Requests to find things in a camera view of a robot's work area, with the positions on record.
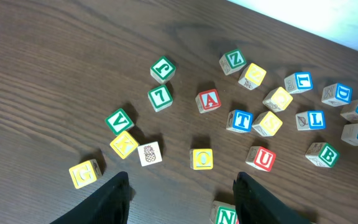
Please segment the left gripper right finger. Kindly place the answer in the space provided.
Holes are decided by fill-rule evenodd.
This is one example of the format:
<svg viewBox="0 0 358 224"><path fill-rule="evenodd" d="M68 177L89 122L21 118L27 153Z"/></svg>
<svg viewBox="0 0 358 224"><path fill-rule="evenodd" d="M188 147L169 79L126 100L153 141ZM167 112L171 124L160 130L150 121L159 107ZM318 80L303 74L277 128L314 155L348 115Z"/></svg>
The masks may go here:
<svg viewBox="0 0 358 224"><path fill-rule="evenodd" d="M238 173L232 189L240 224L310 224L246 172Z"/></svg>

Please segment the green N block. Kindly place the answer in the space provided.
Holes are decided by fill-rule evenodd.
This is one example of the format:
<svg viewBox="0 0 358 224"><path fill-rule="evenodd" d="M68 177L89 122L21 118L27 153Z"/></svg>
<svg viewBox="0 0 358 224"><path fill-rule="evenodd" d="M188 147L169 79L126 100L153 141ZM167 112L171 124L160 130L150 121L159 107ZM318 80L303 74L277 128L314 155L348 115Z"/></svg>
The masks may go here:
<svg viewBox="0 0 358 224"><path fill-rule="evenodd" d="M239 224L234 205L215 200L209 216L212 224Z"/></svg>

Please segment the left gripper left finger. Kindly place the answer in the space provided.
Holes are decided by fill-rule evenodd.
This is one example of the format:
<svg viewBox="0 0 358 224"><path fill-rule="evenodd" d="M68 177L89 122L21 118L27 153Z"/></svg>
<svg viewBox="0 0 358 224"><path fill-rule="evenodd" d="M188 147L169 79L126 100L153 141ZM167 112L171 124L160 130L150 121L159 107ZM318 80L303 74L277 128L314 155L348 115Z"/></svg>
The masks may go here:
<svg viewBox="0 0 358 224"><path fill-rule="evenodd" d="M126 224L130 200L128 173L122 171L51 224Z"/></svg>

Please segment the yellow S block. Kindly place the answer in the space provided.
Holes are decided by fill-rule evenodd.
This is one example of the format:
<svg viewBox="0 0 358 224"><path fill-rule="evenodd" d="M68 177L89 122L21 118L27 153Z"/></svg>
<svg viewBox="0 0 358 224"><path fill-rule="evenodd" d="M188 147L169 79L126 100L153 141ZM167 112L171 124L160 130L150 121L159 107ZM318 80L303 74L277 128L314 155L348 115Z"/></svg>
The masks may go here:
<svg viewBox="0 0 358 224"><path fill-rule="evenodd" d="M252 123L252 127L263 137L274 136L281 128L283 121L273 112L266 111L258 115Z"/></svg>

